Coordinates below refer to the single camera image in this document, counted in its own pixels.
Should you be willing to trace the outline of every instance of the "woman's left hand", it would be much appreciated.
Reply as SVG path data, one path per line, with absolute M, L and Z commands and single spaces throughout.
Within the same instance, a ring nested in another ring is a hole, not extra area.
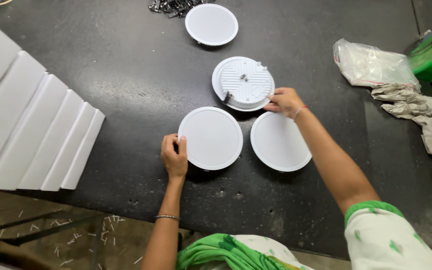
M 178 146 L 179 154 L 174 150 Z M 178 142 L 178 134 L 166 135 L 161 142 L 161 159 L 166 167 L 169 182 L 183 181 L 188 172 L 188 155 L 186 154 L 186 137 Z

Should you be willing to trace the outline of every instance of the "white rim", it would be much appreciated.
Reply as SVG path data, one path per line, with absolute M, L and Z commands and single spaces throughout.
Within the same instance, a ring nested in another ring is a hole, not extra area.
M 206 40 L 203 40 L 203 39 L 199 38 L 198 36 L 196 36 L 196 35 L 191 31 L 191 29 L 190 29 L 190 27 L 189 27 L 189 18 L 191 17 L 191 15 L 192 15 L 196 10 L 198 10 L 198 9 L 202 9 L 202 8 L 206 8 L 206 7 L 208 7 L 208 5 L 211 5 L 210 7 L 217 7 L 217 8 L 219 8 L 219 9 L 222 9 L 222 10 L 226 11 L 226 12 L 231 16 L 231 18 L 233 19 L 233 21 L 234 21 L 234 33 L 233 33 L 233 34 L 232 34 L 228 39 L 226 39 L 226 40 L 224 40 L 224 41 L 221 41 L 221 42 L 210 42 L 210 41 L 206 41 Z M 229 9 L 227 9 L 227 8 L 225 8 L 225 7 L 223 7 L 223 6 L 217 5 L 217 4 L 202 4 L 202 5 L 199 5 L 199 6 L 194 7 L 194 8 L 191 9 L 191 10 L 188 12 L 188 14 L 186 15 L 186 19 L 184 20 L 184 23 L 185 23 L 185 25 L 186 25 L 186 30 L 188 30 L 189 35 L 190 35 L 193 39 L 195 39 L 195 40 L 198 41 L 198 42 L 201 42 L 202 44 L 209 45 L 209 46 L 220 46 L 220 45 L 224 45 L 224 44 L 230 42 L 231 40 L 234 39 L 234 37 L 235 37 L 236 34 L 238 33 L 238 29 L 239 29 L 238 20 L 236 19 L 236 17 L 234 16 L 234 14 L 233 14 Z
M 214 90 L 214 92 L 216 93 L 216 95 L 219 97 L 219 99 L 220 99 L 221 101 L 224 101 L 224 99 L 225 99 L 226 97 L 223 96 L 223 93 L 222 93 L 221 91 L 219 91 L 219 90 L 220 90 L 220 89 L 219 89 L 219 82 L 218 82 L 218 78 L 217 78 L 217 76 L 218 76 L 218 72 L 219 72 L 219 70 L 221 69 L 221 67 L 223 67 L 223 65 L 225 65 L 225 64 L 228 63 L 229 61 L 232 61 L 232 60 L 239 60 L 239 59 L 246 59 L 246 60 L 249 60 L 249 61 L 254 61 L 254 60 L 251 59 L 251 58 L 247 58 L 247 57 L 243 57 L 243 56 L 230 57 L 230 58 L 227 58 L 227 59 L 223 60 L 222 62 L 220 62 L 220 63 L 216 66 L 216 68 L 214 69 L 214 71 L 213 71 L 213 76 L 212 76 L 212 79 L 211 79 L 211 82 L 212 82 L 212 84 L 213 84 L 213 90 Z M 273 86 L 275 85 L 275 81 L 274 81 L 273 76 L 271 76 L 271 83 L 273 84 Z M 266 100 L 263 101 L 263 102 L 261 103 L 261 105 L 259 105 L 258 107 L 253 107 L 253 108 L 248 108 L 248 109 L 240 108 L 240 107 L 235 107 L 235 106 L 230 105 L 230 104 L 226 104 L 226 106 L 227 106 L 227 107 L 230 107 L 230 108 L 232 108 L 232 109 L 235 109 L 235 110 L 237 110 L 237 111 L 240 111 L 240 112 L 254 112 L 254 111 L 257 111 L 257 110 L 260 110 L 260 109 L 264 108 L 266 105 L 268 105 L 269 102 L 270 102 L 269 98 L 266 98 Z
M 256 133 L 256 127 L 258 126 L 259 122 L 261 122 L 261 120 L 263 120 L 265 117 L 274 114 L 274 112 L 265 112 L 263 114 L 261 114 L 260 117 L 258 117 L 258 119 L 256 119 L 256 121 L 254 122 L 254 124 L 251 127 L 251 146 L 252 149 L 254 150 L 254 152 L 256 153 L 256 156 L 258 156 L 258 158 L 266 165 L 268 165 L 268 167 L 273 168 L 275 170 L 281 171 L 281 172 L 293 172 L 293 171 L 297 171 L 301 168 L 303 168 L 304 166 L 306 166 L 306 164 L 309 163 L 309 161 L 311 160 L 311 158 L 313 157 L 311 154 L 311 151 L 308 151 L 308 155 L 306 156 L 306 158 L 299 164 L 297 164 L 296 166 L 293 167 L 281 167 L 278 166 L 274 163 L 269 162 L 259 151 L 258 147 L 256 146 L 256 142 L 255 142 L 255 133 Z
M 209 165 L 200 163 L 200 162 L 196 161 L 190 154 L 188 154 L 188 161 L 190 163 L 192 163 L 193 165 L 195 165 L 195 166 L 197 166 L 197 167 L 199 167 L 201 169 L 204 169 L 204 170 L 214 171 L 214 170 L 224 169 L 224 168 L 230 166 L 231 164 L 233 164 L 238 159 L 238 157 L 240 156 L 241 150 L 243 150 L 243 132 L 241 131 L 240 125 L 238 124 L 238 122 L 236 121 L 236 119 L 234 119 L 234 117 L 231 114 L 229 114 L 226 111 L 224 111 L 224 110 L 222 110 L 220 108 L 217 108 L 217 107 L 200 107 L 200 108 L 197 108 L 197 109 L 191 111 L 189 114 L 187 114 L 183 118 L 183 121 L 181 121 L 181 124 L 179 125 L 179 129 L 177 131 L 177 139 L 179 141 L 179 139 L 183 135 L 182 132 L 183 132 L 183 128 L 184 128 L 184 125 L 186 124 L 186 122 L 188 122 L 188 120 L 193 115 L 195 115 L 195 114 L 197 114 L 197 113 L 199 113 L 201 111 L 216 111 L 216 112 L 224 114 L 225 116 L 227 116 L 231 120 L 231 122 L 236 127 L 237 133 L 238 133 L 238 136 L 237 136 L 238 137 L 237 138 L 238 139 L 237 150 L 236 150 L 236 153 L 231 157 L 230 160 L 226 161 L 225 163 L 223 163 L 221 165 L 217 165 L 217 166 L 209 166 Z

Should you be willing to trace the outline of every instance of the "bangle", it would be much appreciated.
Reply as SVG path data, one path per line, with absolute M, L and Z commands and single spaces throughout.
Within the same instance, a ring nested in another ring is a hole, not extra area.
M 302 110 L 303 108 L 307 108 L 307 107 L 308 107 L 308 105 L 304 105 L 303 107 L 300 107 L 300 108 L 297 109 L 297 111 L 296 111 L 296 113 L 294 114 L 294 117 L 293 117 L 293 122 L 296 121 L 296 117 L 297 117 L 298 114 L 301 112 L 301 110 Z
M 167 216 L 167 215 L 161 215 L 161 216 L 155 216 L 155 218 L 159 219 L 159 218 L 169 218 L 169 219 L 174 219 L 179 221 L 180 218 L 179 217 L 175 217 L 175 216 Z

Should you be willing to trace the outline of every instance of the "black work table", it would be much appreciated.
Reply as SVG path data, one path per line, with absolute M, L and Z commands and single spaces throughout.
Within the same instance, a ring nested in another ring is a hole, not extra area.
M 218 0 L 239 22 L 225 46 L 198 45 L 184 19 L 150 12 L 146 1 L 16 0 L 0 7 L 0 29 L 107 119 L 74 191 L 18 194 L 154 221 L 167 176 L 164 135 L 203 106 L 241 125 L 241 156 L 226 169 L 190 167 L 181 227 L 271 237 L 291 249 L 348 259 L 344 219 L 313 162 L 293 173 L 263 164 L 250 130 L 263 111 L 225 107 L 211 85 L 222 60 L 245 56 L 293 87 L 355 160 L 381 199 L 395 205 L 432 248 L 432 156 L 421 128 L 398 120 L 351 86 L 333 61 L 345 38 L 403 52 L 418 35 L 410 0 Z

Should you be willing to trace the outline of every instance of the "woman's right hand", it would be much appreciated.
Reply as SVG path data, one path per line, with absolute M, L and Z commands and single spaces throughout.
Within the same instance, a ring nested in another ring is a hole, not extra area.
M 274 95 L 268 96 L 271 101 L 264 107 L 265 110 L 283 112 L 286 117 L 293 119 L 299 108 L 304 106 L 303 101 L 296 94 L 296 90 L 281 87 L 274 90 Z

